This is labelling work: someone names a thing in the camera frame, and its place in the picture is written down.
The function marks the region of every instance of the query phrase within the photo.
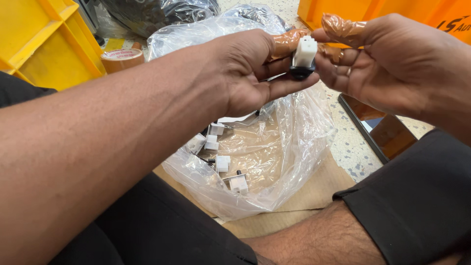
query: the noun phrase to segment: leg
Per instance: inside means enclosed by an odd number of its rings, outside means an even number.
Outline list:
[[[78,234],[49,265],[124,265],[105,233],[90,224]]]
[[[428,264],[471,246],[471,148],[432,131],[323,212],[245,239],[282,264]],[[456,257],[448,261],[456,264]]]
[[[125,264],[256,264],[253,250],[154,173],[97,220]]]
[[[56,92],[55,89],[36,87],[0,71],[0,108],[32,100]]]

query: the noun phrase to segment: knuckle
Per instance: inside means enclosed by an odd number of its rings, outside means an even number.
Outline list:
[[[397,24],[403,21],[404,19],[405,17],[398,13],[391,13],[384,16],[385,22],[389,24]]]

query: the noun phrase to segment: orange plastic crate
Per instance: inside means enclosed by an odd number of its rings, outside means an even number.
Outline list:
[[[471,44],[471,0],[300,0],[298,15],[311,30],[321,27],[323,13],[352,21],[399,13]]]

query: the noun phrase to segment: brown packing tape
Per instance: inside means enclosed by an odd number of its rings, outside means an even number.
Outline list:
[[[329,46],[327,43],[317,43],[317,52],[324,54],[333,64],[339,64],[343,58],[343,49],[339,47]]]
[[[108,74],[116,73],[144,63],[144,53],[138,49],[119,49],[105,52],[101,62]]]
[[[273,35],[275,40],[275,52],[272,60],[288,57],[298,47],[299,39],[309,35],[307,29],[293,29],[280,35]]]
[[[355,49],[363,45],[361,33],[365,30],[365,21],[353,22],[338,15],[324,14],[321,24],[332,41],[343,43]]]

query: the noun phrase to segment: forearm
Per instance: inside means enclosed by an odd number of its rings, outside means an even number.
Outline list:
[[[0,263],[48,262],[224,115],[192,49],[0,110]]]

